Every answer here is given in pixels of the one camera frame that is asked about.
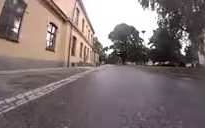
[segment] tree foliage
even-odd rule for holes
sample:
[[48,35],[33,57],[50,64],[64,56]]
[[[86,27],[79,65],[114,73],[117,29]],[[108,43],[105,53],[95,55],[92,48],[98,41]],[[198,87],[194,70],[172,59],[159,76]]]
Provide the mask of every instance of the tree foliage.
[[182,38],[188,33],[192,42],[192,52],[204,54],[202,35],[205,32],[205,0],[139,0],[144,8],[155,10],[159,26],[167,26],[168,31]]
[[149,58],[154,62],[179,62],[181,43],[174,37],[167,28],[155,30],[149,42],[151,45]]
[[120,58],[116,56],[114,53],[111,53],[106,57],[107,64],[118,64],[119,60]]
[[197,60],[197,56],[193,54],[193,48],[191,45],[185,48],[185,60],[187,63],[192,63]]
[[133,26],[125,23],[119,24],[108,38],[113,42],[110,49],[113,49],[114,54],[122,59],[123,64],[125,61],[136,62],[142,59],[143,39]]
[[108,50],[108,47],[103,47],[103,45],[100,43],[97,37],[93,38],[93,46],[94,49],[98,52],[99,54],[99,61],[105,61],[106,59],[106,51]]

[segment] gutter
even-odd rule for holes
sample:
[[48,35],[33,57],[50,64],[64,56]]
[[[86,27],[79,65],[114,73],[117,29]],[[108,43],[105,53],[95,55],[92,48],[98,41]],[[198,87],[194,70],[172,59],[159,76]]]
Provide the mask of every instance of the gutter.
[[[77,3],[77,0],[75,0],[75,6],[74,6],[74,8],[73,8],[73,14],[72,14],[72,21],[73,21],[73,19],[74,19],[74,16],[75,16],[75,10],[76,10],[76,3]],[[70,37],[69,37],[69,50],[68,50],[68,64],[67,64],[67,67],[70,67],[70,52],[71,52],[71,44],[72,44],[72,29],[73,29],[73,25],[72,25],[72,23],[70,23],[71,24],[71,33],[70,33]]]

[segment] asphalt road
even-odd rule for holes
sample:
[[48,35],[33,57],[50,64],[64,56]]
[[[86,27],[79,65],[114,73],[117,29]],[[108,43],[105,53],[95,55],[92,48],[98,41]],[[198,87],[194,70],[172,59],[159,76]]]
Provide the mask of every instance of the asphalt road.
[[109,66],[0,115],[0,128],[205,128],[205,81]]

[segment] wet road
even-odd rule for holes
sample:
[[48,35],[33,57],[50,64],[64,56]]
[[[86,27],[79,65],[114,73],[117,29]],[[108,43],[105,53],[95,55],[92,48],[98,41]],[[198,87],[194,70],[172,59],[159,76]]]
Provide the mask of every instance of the wet road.
[[205,128],[205,81],[100,68],[0,115],[0,128]]

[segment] sky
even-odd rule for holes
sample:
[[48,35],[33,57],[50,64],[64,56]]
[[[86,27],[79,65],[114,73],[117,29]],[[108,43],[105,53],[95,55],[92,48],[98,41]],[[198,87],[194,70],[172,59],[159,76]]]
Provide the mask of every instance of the sky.
[[104,47],[112,44],[108,34],[118,24],[127,23],[138,31],[145,30],[144,36],[140,34],[145,42],[148,42],[153,30],[157,28],[157,14],[145,11],[138,0],[83,0],[83,2],[95,29],[95,36]]

